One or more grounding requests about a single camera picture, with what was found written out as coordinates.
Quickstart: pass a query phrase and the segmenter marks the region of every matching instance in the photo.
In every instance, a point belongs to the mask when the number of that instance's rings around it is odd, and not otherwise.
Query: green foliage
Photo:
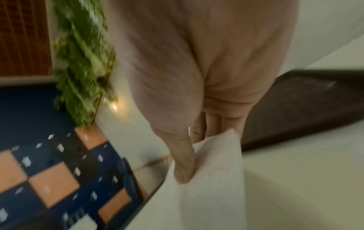
[[[53,45],[66,69],[55,69],[57,88],[62,92],[54,101],[57,109],[65,107],[78,126],[89,125],[95,107],[103,95],[105,75],[110,72],[112,46],[106,42],[99,0],[54,0],[54,13],[59,29],[64,32]]]

